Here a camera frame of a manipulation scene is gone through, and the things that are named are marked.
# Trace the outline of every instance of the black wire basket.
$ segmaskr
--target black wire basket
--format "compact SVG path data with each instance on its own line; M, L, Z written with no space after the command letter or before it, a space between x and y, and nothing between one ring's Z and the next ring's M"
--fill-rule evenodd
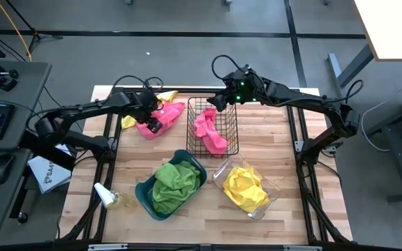
M238 153L238 125L237 108L235 105L228 105L222 112L216 112L215 129L228 141L228 147L223 154L211 154L204 145L204 142L195 135L195 120L201 115L204 109L212 104L204 98L189 98L187 104L187 151L196 158L223 158Z

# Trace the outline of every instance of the pink cloth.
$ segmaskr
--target pink cloth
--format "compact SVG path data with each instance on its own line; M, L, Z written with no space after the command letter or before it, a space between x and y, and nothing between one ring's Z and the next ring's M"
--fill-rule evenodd
M158 131L158 133L152 133L147 128L146 123L136 123L137 130L142 136L144 136L145 139L154 139L162 135L166 130L173 126L174 122L179 118L179 116L181 116L185 106L186 104L182 102L165 103L162 110L152 112L151 116L157 118L159 122L162 123L162 128Z
M212 154L222 154L228 148L228 142L216 132L214 121L216 110L206 108L195 120L195 135L202 138L207 150Z

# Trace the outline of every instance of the wooden table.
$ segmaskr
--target wooden table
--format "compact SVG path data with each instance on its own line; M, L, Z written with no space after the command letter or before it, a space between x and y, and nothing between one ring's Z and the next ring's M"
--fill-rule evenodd
M345 87L373 59L402 61L402 0L353 0L368 44L343 70L336 55L328 55L338 90Z
M104 99L110 89L111 86L95 86L92 100ZM317 89L301 91L318 94ZM192 96L210 95L179 93L174 102L187 103ZM307 244L287 109L257 103L237 105L237 118L239 154L281 189L281 196L269 207L263 219L250 219L212 184L210 177L224 160L199 159L208 171L208 181L175 215L165 221L156 221L142 207L132 213L108 211L103 241ZM327 127L322 114L305 111L305 118L310 137L319 135ZM87 119L84 133L102 135L104 122L105 116ZM186 148L186 123L187 111L173 128L152 141L143 139L136 128L123 131L112 188L134 195L136 183L147 180L173 156L175 150ZM335 168L334 159L322 155L320 160ZM85 160L74 169L60 222L62 234L69 232L88 206L95 166L96 161ZM338 178L320 165L316 165L316 172L325 212L342 234L352 239ZM99 212L94 215L91 236ZM316 236L319 236L315 213L312 213L312 218Z

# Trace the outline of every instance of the white cable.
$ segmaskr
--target white cable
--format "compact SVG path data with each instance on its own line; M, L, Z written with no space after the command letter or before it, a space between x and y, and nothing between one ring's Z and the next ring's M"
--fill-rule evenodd
M373 111L374 109L380 107L381 105L385 104L386 102L389 102L389 101L393 100L393 99L396 97L396 95L397 95L398 93L400 93L401 91L402 91L402 88L399 89L399 91L397 91L394 95L392 95L392 97L391 97L390 99L388 99L388 100L386 100L386 101L384 101L384 102L381 102L381 103L377 104L376 106L374 106L374 107L372 107L372 108L366 110L366 112L364 112L364 113L362 114L362 117L361 117L361 129L362 129L362 134L363 134L364 137L366 138L367 142L370 143L370 145L373 146L373 147L374 147L376 150L378 150L378 151L388 152L388 151L390 151L390 149L381 149L381 148L375 146L375 145L369 140L369 137L367 137L366 131L364 130L364 117L366 116L367 113L369 113L369 112Z
M364 114L362 114L362 117L361 117L361 129L362 129L362 134L364 135L364 137L367 139L367 142L370 143L371 146L373 146L376 150L382 151L382 152L388 152L388 151L390 151L390 149L381 149L381 148L375 146L375 144L373 144L373 143L369 140L369 137L367 137L366 131L364 130L364 116L366 116L366 114L367 114L368 112L373 111L374 109L380 107L381 105L385 104L386 102L387 102L387 101L381 102L381 103L379 103L378 105L376 105L376 106L374 106L374 107L372 107L372 108L366 110L366 112L364 112Z

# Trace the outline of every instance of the glass baking dish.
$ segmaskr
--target glass baking dish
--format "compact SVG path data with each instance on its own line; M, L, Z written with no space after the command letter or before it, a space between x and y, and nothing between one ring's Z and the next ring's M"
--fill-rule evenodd
M226 178L229 176L229 173L234 169L234 167L243 167L245 169L253 168L252 165L247 163L243 157L239 154L228 158L220 167L219 169L212 174L212 182L214 185L223 192L224 196L230 199L225 193L223 189L223 183ZM254 175L260 179L260 184L262 189L267 193L269 203L261 205L257 207L253 212L247 212L240 208L240 206L236 205L240 210L242 210L247 216L254 220L260 220L265 216L265 211L273 202L275 202L280 195L280 190L278 186L263 175L261 175L256 168L254 168Z

